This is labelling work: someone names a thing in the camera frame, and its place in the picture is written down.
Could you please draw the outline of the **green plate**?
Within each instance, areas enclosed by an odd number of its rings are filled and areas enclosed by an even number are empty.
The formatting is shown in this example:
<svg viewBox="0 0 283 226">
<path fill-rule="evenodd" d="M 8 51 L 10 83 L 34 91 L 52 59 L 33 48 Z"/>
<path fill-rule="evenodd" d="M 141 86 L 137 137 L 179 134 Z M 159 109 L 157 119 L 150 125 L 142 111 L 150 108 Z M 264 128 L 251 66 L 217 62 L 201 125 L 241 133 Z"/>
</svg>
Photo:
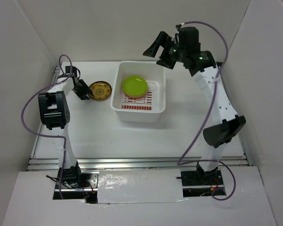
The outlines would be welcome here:
<svg viewBox="0 0 283 226">
<path fill-rule="evenodd" d="M 139 98 L 147 93 L 147 89 L 124 89 L 123 92 L 132 98 Z"/>
<path fill-rule="evenodd" d="M 130 76 L 122 82 L 123 92 L 129 96 L 141 96 L 148 90 L 148 84 L 143 77 Z"/>
</svg>

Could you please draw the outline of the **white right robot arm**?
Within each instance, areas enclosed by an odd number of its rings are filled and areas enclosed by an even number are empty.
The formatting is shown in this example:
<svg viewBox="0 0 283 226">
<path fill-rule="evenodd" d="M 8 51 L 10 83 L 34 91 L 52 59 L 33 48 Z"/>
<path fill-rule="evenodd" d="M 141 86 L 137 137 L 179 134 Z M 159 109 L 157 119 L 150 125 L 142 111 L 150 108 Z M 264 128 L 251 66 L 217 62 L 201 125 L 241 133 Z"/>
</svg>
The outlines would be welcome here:
<svg viewBox="0 0 283 226">
<path fill-rule="evenodd" d="M 196 179 L 205 185 L 216 176 L 223 150 L 245 125 L 246 119 L 237 113 L 229 101 L 213 55 L 208 50 L 200 49 L 198 29 L 178 28 L 174 37 L 161 31 L 143 55 L 155 57 L 159 48 L 163 50 L 156 63 L 168 69 L 173 69 L 177 62 L 182 63 L 209 105 L 205 120 L 211 118 L 213 124 L 206 127 L 203 122 L 197 132 L 207 143 L 207 150 L 196 165 Z"/>
</svg>

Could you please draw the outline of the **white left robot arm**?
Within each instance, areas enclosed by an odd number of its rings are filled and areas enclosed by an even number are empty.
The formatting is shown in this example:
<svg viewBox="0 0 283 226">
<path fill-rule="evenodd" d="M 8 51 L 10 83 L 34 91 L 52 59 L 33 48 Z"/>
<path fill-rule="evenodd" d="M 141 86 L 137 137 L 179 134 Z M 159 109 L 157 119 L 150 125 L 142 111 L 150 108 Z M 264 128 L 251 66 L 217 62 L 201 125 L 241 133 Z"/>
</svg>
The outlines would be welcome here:
<svg viewBox="0 0 283 226">
<path fill-rule="evenodd" d="M 55 139 L 59 161 L 57 182 L 71 188 L 81 187 L 84 177 L 69 141 L 70 110 L 66 96 L 72 91 L 80 100 L 89 100 L 92 93 L 80 74 L 75 66 L 66 66 L 65 72 L 58 76 L 58 84 L 38 94 L 41 122 Z"/>
</svg>

